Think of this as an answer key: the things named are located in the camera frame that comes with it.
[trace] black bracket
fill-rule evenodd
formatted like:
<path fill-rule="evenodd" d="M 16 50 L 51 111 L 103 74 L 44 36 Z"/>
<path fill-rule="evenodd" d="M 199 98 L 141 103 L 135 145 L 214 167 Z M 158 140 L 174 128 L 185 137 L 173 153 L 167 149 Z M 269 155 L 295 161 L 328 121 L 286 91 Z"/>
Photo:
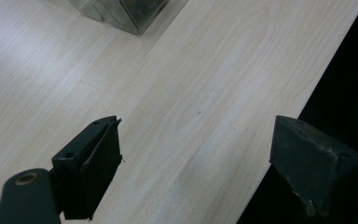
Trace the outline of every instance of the black bracket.
<path fill-rule="evenodd" d="M 0 224 L 92 219 L 122 161 L 116 116 L 93 121 L 52 158 L 53 169 L 12 176 L 0 202 Z"/>

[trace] wooden table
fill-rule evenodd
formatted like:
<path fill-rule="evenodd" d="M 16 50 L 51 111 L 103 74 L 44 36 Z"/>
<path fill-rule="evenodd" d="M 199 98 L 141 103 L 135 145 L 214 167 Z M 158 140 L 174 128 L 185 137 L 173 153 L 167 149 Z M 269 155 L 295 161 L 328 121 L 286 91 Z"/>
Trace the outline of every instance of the wooden table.
<path fill-rule="evenodd" d="M 299 115 L 357 14 L 358 0 L 172 0 L 137 36 L 65 0 L 0 0 L 0 194 L 117 115 L 126 162 L 93 223 L 236 223 L 275 116 Z"/>

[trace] screw hole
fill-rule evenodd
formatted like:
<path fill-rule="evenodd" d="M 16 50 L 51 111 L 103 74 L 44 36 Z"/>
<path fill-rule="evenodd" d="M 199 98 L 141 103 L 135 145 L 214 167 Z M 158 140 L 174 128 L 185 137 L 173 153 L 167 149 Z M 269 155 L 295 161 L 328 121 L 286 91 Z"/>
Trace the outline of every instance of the screw hole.
<path fill-rule="evenodd" d="M 66 158 L 66 159 L 71 159 L 71 158 L 73 158 L 74 156 L 75 156 L 75 154 L 72 153 L 72 152 L 68 152 L 68 153 L 65 154 L 65 158 Z"/>
<path fill-rule="evenodd" d="M 28 174 L 22 175 L 16 179 L 16 185 L 24 186 L 24 185 L 30 184 L 30 183 L 34 182 L 34 180 L 36 178 L 37 178 L 36 173 L 28 173 Z"/>

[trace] black plastic part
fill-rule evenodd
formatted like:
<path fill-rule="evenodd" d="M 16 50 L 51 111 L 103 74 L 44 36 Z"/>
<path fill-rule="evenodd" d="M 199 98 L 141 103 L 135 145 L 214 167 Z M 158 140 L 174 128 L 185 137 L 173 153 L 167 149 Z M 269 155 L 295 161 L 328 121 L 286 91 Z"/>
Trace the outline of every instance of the black plastic part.
<path fill-rule="evenodd" d="M 57 206 L 66 219 L 92 219 L 122 160 L 119 123 L 116 116 L 92 122 L 52 158 Z"/>
<path fill-rule="evenodd" d="M 7 223 L 60 223 L 47 170 L 24 171 L 6 182 L 0 202 L 0 224 Z"/>
<path fill-rule="evenodd" d="M 281 116 L 275 122 L 270 162 L 309 216 L 330 216 L 332 205 L 349 194 L 348 185 L 358 176 L 357 152 L 303 121 Z"/>

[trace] worn black plastic piece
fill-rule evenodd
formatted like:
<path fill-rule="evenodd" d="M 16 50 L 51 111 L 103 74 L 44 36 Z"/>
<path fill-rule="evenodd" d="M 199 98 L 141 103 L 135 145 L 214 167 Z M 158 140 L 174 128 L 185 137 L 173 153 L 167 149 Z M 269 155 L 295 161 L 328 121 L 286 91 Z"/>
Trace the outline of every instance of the worn black plastic piece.
<path fill-rule="evenodd" d="M 60 223 L 47 170 L 24 171 L 6 182 L 0 202 L 0 224 L 7 223 Z"/>
<path fill-rule="evenodd" d="M 66 219 L 92 219 L 122 157 L 115 116 L 92 122 L 52 158 L 59 210 Z"/>
<path fill-rule="evenodd" d="M 309 216 L 331 215 L 336 199 L 349 194 L 348 185 L 358 176 L 357 152 L 303 121 L 281 116 L 275 122 L 270 162 Z"/>

